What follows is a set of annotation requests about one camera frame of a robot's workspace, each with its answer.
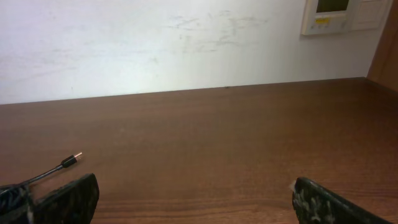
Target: thermostat screen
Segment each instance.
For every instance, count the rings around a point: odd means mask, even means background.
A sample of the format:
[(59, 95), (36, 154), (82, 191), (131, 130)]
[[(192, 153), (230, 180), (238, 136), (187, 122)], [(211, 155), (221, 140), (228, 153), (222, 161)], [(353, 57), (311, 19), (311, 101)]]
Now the thermostat screen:
[(349, 0), (318, 0), (317, 13), (347, 10)]

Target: wooden table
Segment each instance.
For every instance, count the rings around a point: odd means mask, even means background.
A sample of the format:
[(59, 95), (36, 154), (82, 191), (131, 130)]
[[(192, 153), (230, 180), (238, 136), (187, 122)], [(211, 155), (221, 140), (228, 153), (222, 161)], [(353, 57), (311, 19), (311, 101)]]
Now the wooden table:
[(85, 173), (92, 223), (297, 223), (306, 176), (398, 222), (398, 96), (364, 78), (0, 106), (0, 184), (64, 157), (41, 197)]

